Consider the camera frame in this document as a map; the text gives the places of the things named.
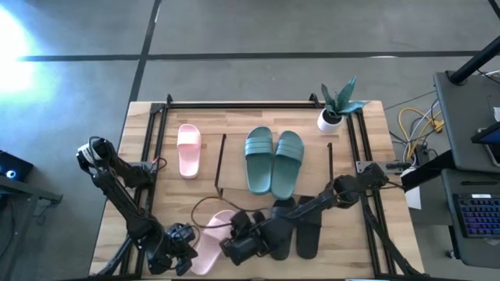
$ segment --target pink slide sandal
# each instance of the pink slide sandal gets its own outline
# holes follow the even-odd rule
[[[193,179],[198,175],[202,135],[198,128],[191,124],[180,126],[177,134],[177,150],[179,151],[179,172],[185,179]]]
[[[236,214],[234,211],[225,210],[216,213],[208,226],[220,226],[231,222],[231,218]],[[207,274],[216,263],[219,254],[222,252],[219,242],[230,237],[231,226],[224,226],[212,229],[204,229],[200,236],[200,241],[196,245],[198,257],[193,259],[191,271],[199,276]]]

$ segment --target black slide sandal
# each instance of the black slide sandal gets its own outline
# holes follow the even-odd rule
[[[272,217],[279,219],[280,215],[286,215],[287,213],[295,210],[295,200],[293,197],[288,198],[287,200],[276,200],[273,205]],[[280,236],[285,237],[280,246],[277,249],[274,249],[270,252],[272,258],[277,261],[283,261],[288,258],[290,254],[290,244],[291,244],[291,235],[294,232],[294,225],[289,223],[280,224],[279,231]]]
[[[298,205],[304,205],[314,197],[301,196]],[[321,212],[310,211],[297,224],[297,254],[301,258],[315,258],[320,244]]]

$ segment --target concrete floor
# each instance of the concrete floor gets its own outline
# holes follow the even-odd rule
[[[0,148],[32,162],[31,181],[64,194],[33,224],[14,280],[86,276],[105,198],[74,158],[89,136],[118,144],[137,61],[13,62],[17,55],[138,55],[153,0],[0,1]],[[151,54],[224,52],[471,51],[500,22],[485,0],[164,0]],[[148,62],[139,101],[303,100],[320,84],[358,77],[354,99],[386,107],[434,89],[432,74],[467,57],[273,59]],[[498,69],[494,59],[484,70]],[[429,94],[386,111],[391,131],[401,108],[423,111]],[[413,116],[406,116],[409,126]],[[428,139],[448,149],[445,133]],[[402,148],[395,144],[400,158]],[[500,271],[448,260],[445,227],[415,225],[427,273],[497,280]]]

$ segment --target slide sandal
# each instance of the slide sandal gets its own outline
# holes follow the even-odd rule
[[[207,226],[220,226],[231,222],[231,218],[236,212],[225,210],[216,213]],[[230,237],[231,226],[204,229],[200,235],[200,241],[196,245],[198,257],[192,260],[191,271],[199,276],[207,274],[216,263],[219,254],[222,252],[219,242]]]
[[[177,150],[180,175],[185,179],[195,178],[198,175],[202,151],[202,135],[198,128],[191,124],[180,126],[177,134]]]
[[[304,158],[304,143],[292,131],[284,131],[276,148],[271,192],[278,200],[291,197]]]
[[[293,197],[288,198],[287,200],[276,200],[273,205],[273,209],[271,211],[271,215],[273,218],[279,219],[280,215],[286,215],[287,213],[293,211],[295,209],[295,200]],[[277,261],[283,261],[288,258],[288,254],[290,254],[290,244],[291,244],[291,235],[294,232],[294,225],[290,222],[288,224],[280,225],[279,229],[275,231],[280,232],[279,236],[284,239],[280,242],[280,246],[276,249],[273,249],[270,252],[272,258]]]
[[[273,171],[273,134],[266,126],[256,127],[245,141],[248,190],[266,194],[271,188]]]
[[[304,205],[314,197],[301,196],[298,205]],[[297,254],[301,258],[316,257],[320,244],[321,212],[310,211],[297,223]]]

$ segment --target green succulent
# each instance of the green succulent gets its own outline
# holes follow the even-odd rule
[[[325,109],[331,117],[349,115],[358,108],[362,108],[369,101],[349,101],[354,91],[356,84],[356,76],[354,76],[340,91],[335,95],[335,98],[330,96],[328,88],[321,84],[321,93],[325,98]]]

